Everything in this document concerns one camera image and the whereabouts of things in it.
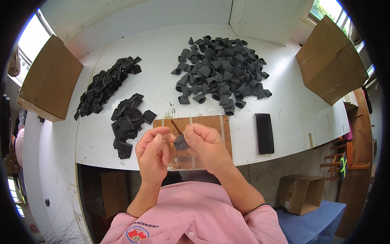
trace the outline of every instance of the smartphone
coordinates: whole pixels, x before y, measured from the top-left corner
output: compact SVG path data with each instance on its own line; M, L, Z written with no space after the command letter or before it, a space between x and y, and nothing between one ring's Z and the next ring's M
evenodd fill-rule
M256 132L257 132L257 148L259 154L274 153L273 133L270 114L255 114Z

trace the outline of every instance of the blue surface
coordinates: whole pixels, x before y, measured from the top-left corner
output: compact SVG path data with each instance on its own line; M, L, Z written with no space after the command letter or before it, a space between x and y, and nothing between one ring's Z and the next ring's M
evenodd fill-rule
M321 201L316 210L298 216L277 210L279 225L289 244L330 243L344 213L345 203Z

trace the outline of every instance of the pile of black fabric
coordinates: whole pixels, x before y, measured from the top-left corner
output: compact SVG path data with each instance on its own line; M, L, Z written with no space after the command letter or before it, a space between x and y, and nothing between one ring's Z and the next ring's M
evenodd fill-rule
M87 91L80 97L80 104L74 119L90 115L92 112L100 113L102 105L107 102L113 93L118 90L122 82L128 77L128 74L138 74L141 67L137 64L141 61L140 57L118 59L117 62L107 71L100 71L95 75L89 84Z
M144 96L136 93L130 99L121 101L112 113L111 124L115 135L114 148L118 150L120 159L128 159L131 155L133 145L126 143L127 139L135 139L138 132L142 130L141 124L151 124L156 114L147 110L142 114L137 108Z
M255 50L245 47L246 41L221 37L212 40L210 36L204 36L195 42L191 37L188 44L192 45L191 50L183 49L178 57L178 67L171 72L173 75L187 72L176 84L176 90L183 93L178 97L180 104L189 104L191 93L195 95L195 101L204 103L205 95L209 93L220 101L225 114L230 116L234 114L235 106L240 109L245 106L244 97L261 99L272 95L261 83L263 78L269 77L262 71L267 63L255 54ZM186 64L187 59L193 65ZM232 93L236 102L229 99Z

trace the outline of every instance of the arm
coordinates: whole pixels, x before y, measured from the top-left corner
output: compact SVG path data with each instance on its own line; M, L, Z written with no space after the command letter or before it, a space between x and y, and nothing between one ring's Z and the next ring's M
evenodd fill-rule
M186 127L184 138L190 146L188 152L200 158L206 170L218 178L238 211L244 215L265 203L263 196L234 166L217 130L191 124Z
M157 127L148 130L135 146L142 182L127 213L136 218L157 204L161 183L167 176L167 165L172 159L168 141L175 141L170 129Z
M127 213L135 218L141 217L146 211L157 204L160 184L141 183L140 190L127 208Z
M266 203L260 192L246 181L234 165L227 172L216 174L215 177L218 178L228 193L233 206L242 215Z

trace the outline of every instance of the hand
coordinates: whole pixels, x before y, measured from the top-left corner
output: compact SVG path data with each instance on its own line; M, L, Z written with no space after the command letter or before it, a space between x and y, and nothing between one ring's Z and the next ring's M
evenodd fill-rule
M167 176L167 166L172 160L171 146L176 137L168 127L148 130L135 145L140 174L144 183L159 183Z
M200 124L190 124L183 132L190 148L188 153L198 157L206 170L219 176L234 167L233 161L222 141L219 132Z

